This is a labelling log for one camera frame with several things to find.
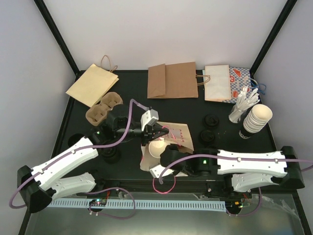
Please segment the single black cup lid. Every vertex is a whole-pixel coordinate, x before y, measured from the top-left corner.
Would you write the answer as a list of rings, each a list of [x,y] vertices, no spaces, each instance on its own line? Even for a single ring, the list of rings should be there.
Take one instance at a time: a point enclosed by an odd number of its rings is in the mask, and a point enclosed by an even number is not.
[[[210,130],[202,130],[199,133],[199,141],[202,144],[211,144],[215,141],[215,134]]]

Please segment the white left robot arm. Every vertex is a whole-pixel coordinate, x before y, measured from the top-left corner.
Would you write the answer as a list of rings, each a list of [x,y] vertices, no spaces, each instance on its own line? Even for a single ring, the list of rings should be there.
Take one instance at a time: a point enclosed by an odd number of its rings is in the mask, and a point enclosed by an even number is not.
[[[65,177],[83,163],[101,156],[108,162],[119,160],[117,145],[140,138],[145,146],[167,135],[169,129],[158,124],[158,113],[147,110],[139,122],[133,121],[131,112],[110,111],[107,117],[83,136],[72,147],[49,161],[18,170],[18,189],[30,213],[45,209],[52,201],[77,193],[100,195],[105,190],[105,180],[96,169],[78,176]]]

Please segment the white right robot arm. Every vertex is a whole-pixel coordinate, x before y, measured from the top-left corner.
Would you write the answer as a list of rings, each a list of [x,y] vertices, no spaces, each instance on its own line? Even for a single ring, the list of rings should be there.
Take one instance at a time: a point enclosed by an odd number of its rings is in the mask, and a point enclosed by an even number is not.
[[[239,192],[253,188],[280,186],[286,189],[304,188],[299,159],[291,146],[268,153],[238,153],[219,149],[202,149],[182,153],[171,144],[160,158],[162,170],[156,174],[160,183],[166,173],[184,173],[192,177],[222,175],[225,196],[234,197]]]

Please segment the cake print paper bag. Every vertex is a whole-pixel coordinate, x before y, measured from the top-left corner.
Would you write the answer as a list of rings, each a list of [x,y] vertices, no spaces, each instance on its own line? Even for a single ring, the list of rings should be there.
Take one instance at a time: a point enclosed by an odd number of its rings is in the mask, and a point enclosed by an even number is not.
[[[162,127],[166,127],[169,131],[165,136],[154,140],[164,140],[169,143],[165,150],[170,150],[171,148],[173,148],[174,150],[178,150],[182,153],[192,153],[194,151],[191,133],[187,124],[161,121],[159,121],[158,124],[160,124]],[[168,194],[176,186],[176,178],[186,176],[187,174],[179,171],[174,171],[172,169],[165,169],[165,167],[160,164],[160,159],[154,158],[150,155],[148,147],[149,144],[141,147],[142,157],[139,165],[140,169],[151,174],[153,178],[152,188],[156,193]],[[158,190],[156,188],[156,182],[159,180],[159,177],[164,178],[169,175],[174,177],[174,183],[171,188],[167,191]]]

